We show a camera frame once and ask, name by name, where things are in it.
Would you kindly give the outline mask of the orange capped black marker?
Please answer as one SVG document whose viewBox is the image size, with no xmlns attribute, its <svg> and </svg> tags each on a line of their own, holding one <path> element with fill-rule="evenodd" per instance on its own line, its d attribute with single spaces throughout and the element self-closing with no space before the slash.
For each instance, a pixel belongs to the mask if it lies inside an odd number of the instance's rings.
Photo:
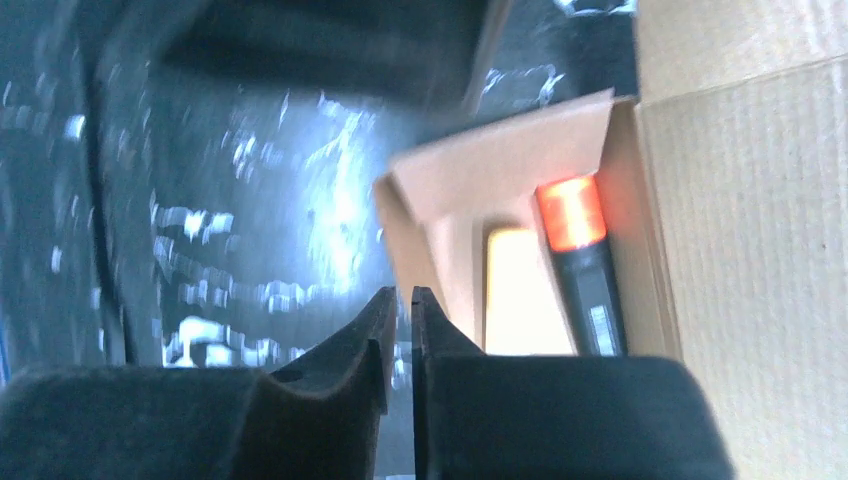
<svg viewBox="0 0 848 480">
<path fill-rule="evenodd" d="M 626 356 L 614 261 L 595 178 L 540 186 L 535 199 L 576 352 Z"/>
</svg>

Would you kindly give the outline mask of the yellow highlighter marker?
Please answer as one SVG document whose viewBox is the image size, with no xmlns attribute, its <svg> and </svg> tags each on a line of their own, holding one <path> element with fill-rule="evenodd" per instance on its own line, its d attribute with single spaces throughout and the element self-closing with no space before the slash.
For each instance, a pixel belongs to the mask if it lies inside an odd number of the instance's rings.
<svg viewBox="0 0 848 480">
<path fill-rule="evenodd" d="M 575 353 L 537 234 L 493 231 L 488 238 L 485 350 L 495 355 Z"/>
</svg>

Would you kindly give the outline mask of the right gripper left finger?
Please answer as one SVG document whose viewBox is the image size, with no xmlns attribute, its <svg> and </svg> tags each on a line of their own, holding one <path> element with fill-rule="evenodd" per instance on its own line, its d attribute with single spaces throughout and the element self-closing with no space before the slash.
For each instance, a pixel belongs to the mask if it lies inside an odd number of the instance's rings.
<svg viewBox="0 0 848 480">
<path fill-rule="evenodd" d="M 274 371 L 63 367 L 1 395 L 5 479 L 370 479 L 396 293 Z"/>
</svg>

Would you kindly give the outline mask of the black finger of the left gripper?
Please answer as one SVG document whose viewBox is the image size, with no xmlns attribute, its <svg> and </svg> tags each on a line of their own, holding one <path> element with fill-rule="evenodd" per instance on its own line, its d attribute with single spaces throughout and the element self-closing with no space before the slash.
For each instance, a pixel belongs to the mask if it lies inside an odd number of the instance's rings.
<svg viewBox="0 0 848 480">
<path fill-rule="evenodd" d="M 207 1 L 165 64 L 319 87 L 427 113 L 474 112 L 509 1 Z"/>
</svg>

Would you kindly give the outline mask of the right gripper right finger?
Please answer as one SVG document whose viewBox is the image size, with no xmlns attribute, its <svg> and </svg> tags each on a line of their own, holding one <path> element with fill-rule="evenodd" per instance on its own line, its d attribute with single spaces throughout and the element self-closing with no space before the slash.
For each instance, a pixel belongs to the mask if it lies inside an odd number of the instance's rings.
<svg viewBox="0 0 848 480">
<path fill-rule="evenodd" d="M 731 479 L 705 396 L 660 357 L 496 356 L 411 300 L 420 479 Z"/>
</svg>

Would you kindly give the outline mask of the brown cardboard box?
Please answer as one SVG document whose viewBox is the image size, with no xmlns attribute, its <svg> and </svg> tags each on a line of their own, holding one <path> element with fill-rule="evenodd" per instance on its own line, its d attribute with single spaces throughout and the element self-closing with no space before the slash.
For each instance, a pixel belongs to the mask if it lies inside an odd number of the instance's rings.
<svg viewBox="0 0 848 480">
<path fill-rule="evenodd" d="M 581 357 L 701 388 L 731 479 L 847 475 L 847 5 L 642 1 L 637 97 L 610 88 L 396 156 L 374 186 L 411 314 L 426 287 L 484 353 L 489 235 L 537 234 Z M 626 356 L 575 349 L 535 199 L 593 176 Z"/>
</svg>

